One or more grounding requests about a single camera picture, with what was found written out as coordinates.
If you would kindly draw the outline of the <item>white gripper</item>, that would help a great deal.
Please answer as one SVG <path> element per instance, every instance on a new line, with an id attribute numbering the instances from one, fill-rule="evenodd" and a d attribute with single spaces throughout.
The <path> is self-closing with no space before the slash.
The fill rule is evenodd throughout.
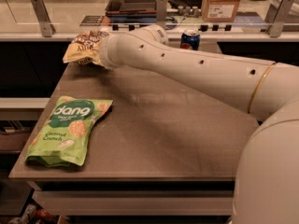
<path id="1" fill-rule="evenodd" d="M 114 69 L 119 67 L 110 57 L 110 52 L 114 50 L 117 37 L 114 35 L 106 36 L 102 39 L 102 42 L 99 46 L 99 61 L 100 64 L 106 69 Z"/>

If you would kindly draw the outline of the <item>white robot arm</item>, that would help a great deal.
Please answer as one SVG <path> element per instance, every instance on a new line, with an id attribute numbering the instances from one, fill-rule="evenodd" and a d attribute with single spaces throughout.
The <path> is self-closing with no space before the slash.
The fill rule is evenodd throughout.
<path id="1" fill-rule="evenodd" d="M 100 62 L 156 72 L 259 120 L 237 167 L 232 224 L 299 224 L 299 68 L 175 49 L 166 39 L 158 25 L 109 35 Z"/>

